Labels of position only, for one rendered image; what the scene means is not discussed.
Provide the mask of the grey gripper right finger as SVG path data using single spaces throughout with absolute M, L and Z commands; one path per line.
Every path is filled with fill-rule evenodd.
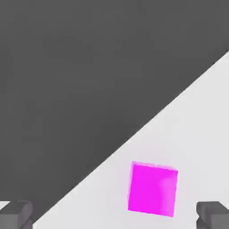
M 196 212 L 196 229 L 229 229 L 229 209 L 220 202 L 198 202 Z

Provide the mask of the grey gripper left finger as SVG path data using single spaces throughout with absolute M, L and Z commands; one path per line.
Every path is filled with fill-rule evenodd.
M 11 201 L 0 210 L 0 229 L 33 229 L 30 201 Z

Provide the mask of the small magenta cube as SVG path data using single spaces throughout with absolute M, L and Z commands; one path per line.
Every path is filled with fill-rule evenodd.
M 133 161 L 128 190 L 129 211 L 173 217 L 178 170 Z

